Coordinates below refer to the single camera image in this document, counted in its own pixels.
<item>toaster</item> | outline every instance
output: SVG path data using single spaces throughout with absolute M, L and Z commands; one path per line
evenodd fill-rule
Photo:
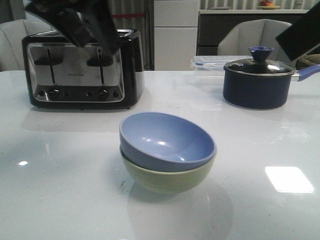
M 141 35 L 117 29 L 121 47 L 112 56 L 92 38 L 75 46 L 58 31 L 22 40 L 29 99 L 39 108 L 129 109 L 144 90 Z

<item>pot lid knob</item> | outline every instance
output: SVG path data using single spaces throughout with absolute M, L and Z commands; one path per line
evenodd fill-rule
M 251 46 L 249 47 L 249 51 L 253 57 L 254 61 L 258 63 L 265 62 L 267 57 L 271 54 L 271 52 L 275 50 L 272 47 L 267 46 Z

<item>bowl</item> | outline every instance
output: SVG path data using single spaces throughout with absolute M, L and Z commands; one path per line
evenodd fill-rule
M 195 169 L 216 154 L 210 135 L 196 124 L 162 112 L 139 112 L 119 126 L 125 157 L 144 169 L 179 172 Z
M 200 184 L 210 172 L 215 157 L 204 165 L 186 171 L 154 171 L 140 167 L 122 154 L 124 166 L 131 177 L 143 188 L 158 194 L 178 194 Z

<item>white chair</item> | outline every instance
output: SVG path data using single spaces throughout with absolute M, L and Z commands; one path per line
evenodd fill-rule
M 295 65 L 279 46 L 276 36 L 291 23 L 271 19 L 245 21 L 236 25 L 218 45 L 218 55 L 251 55 L 248 47 L 274 48 L 268 59 Z
M 19 19 L 0 24 L 0 71 L 25 70 L 21 40 L 54 30 L 43 21 Z

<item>white countertop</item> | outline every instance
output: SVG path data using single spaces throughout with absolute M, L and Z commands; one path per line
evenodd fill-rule
M 282 107 L 251 110 L 223 99 L 221 79 L 210 88 L 192 71 L 146 71 L 130 110 L 54 110 L 29 103 L 23 71 L 0 72 L 0 239 L 318 240 L 319 78 L 292 81 Z M 214 138 L 200 185 L 159 195 L 129 176 L 118 127 L 142 111 Z
M 306 9 L 200 10 L 200 14 L 305 14 Z

